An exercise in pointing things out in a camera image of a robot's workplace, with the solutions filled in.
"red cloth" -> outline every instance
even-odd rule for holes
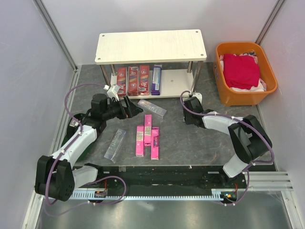
[[[259,83],[259,66],[252,56],[224,55],[224,78],[228,87],[250,90]]]

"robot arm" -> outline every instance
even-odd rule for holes
[[[184,101],[184,105],[196,113],[202,114],[217,114],[213,110],[204,111],[201,105],[201,95],[194,93],[192,97]],[[262,156],[268,151],[264,142],[250,128],[240,124],[239,122],[220,116],[199,116],[183,110],[184,121],[186,124],[194,124],[198,127],[206,129],[214,129],[231,137],[235,150],[234,156],[223,166],[223,171],[227,178],[233,178],[239,175],[252,161]],[[272,147],[271,140],[264,131],[263,127],[253,115],[247,117],[235,117],[246,122],[259,133],[263,135],[269,145]]]
[[[82,131],[78,123],[71,120],[67,128],[69,140],[51,156],[42,156],[38,160],[35,181],[36,193],[45,195],[51,166],[60,153],[64,153],[64,155],[56,163],[52,174],[49,197],[66,201],[75,188],[95,181],[98,169],[94,165],[89,164],[80,169],[72,170],[77,159],[102,134],[106,128],[106,121],[115,117],[119,119],[132,118],[143,112],[127,96],[119,100],[117,96],[119,87],[117,85],[105,88],[108,90],[109,97],[105,94],[95,94],[91,101],[91,109],[86,114],[75,115],[82,124]]]

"plastic bin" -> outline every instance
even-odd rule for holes
[[[260,68],[260,77],[267,85],[266,92],[236,92],[227,86],[224,79],[224,73],[222,71],[219,56],[224,54],[242,54],[255,51],[258,59],[258,65]],[[226,106],[233,105],[257,105],[267,95],[274,92],[277,88],[277,81],[274,73],[271,69],[269,61],[263,51],[263,49],[253,42],[225,42],[216,47],[216,59],[214,62],[214,75],[217,83],[218,93],[221,102]]]

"white wall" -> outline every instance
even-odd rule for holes
[[[94,64],[100,33],[200,29],[208,55],[255,41],[276,0],[43,0],[75,62]]]
[[[286,1],[263,48],[279,89],[261,104],[278,167],[288,171],[305,216],[304,0]]]
[[[0,7],[0,224],[18,229],[49,154],[72,69],[31,0]]]

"wooden shelf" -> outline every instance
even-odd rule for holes
[[[150,81],[152,79],[152,71],[149,72]],[[116,84],[117,77],[111,75],[111,85]],[[187,73],[186,69],[179,70],[162,70],[161,76],[161,94],[160,95],[139,95],[130,96],[130,99],[151,99],[151,98],[176,98],[185,91],[191,90],[193,83],[193,74]]]
[[[102,33],[96,64],[205,61],[200,30]]]

